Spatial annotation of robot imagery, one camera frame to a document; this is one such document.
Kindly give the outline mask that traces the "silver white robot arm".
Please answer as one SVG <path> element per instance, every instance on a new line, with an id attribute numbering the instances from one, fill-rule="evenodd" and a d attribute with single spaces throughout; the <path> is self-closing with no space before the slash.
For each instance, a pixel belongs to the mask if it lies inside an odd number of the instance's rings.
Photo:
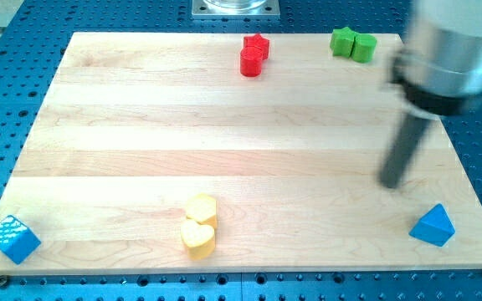
<path id="1" fill-rule="evenodd" d="M 459 115 L 482 98 L 482 0 L 413 3 L 394 80 L 414 110 Z"/>

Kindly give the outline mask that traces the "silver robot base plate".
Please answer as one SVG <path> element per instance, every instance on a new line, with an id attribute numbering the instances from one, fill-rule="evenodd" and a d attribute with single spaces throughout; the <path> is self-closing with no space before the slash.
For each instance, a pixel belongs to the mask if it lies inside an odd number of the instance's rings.
<path id="1" fill-rule="evenodd" d="M 279 0 L 191 0 L 193 19 L 279 18 Z"/>

